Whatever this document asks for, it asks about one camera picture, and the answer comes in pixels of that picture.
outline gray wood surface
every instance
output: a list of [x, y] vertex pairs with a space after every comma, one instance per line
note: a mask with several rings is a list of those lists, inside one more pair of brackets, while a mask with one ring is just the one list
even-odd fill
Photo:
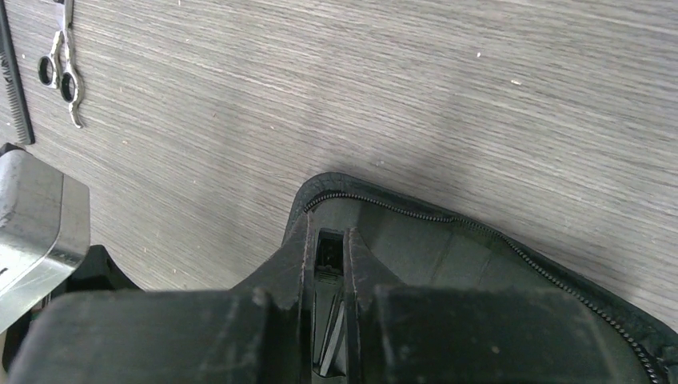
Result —
[[90, 186], [93, 242], [145, 288], [232, 286], [339, 170], [678, 329], [676, 2], [76, 0], [83, 130], [35, 73], [51, 1], [6, 5], [30, 151]]

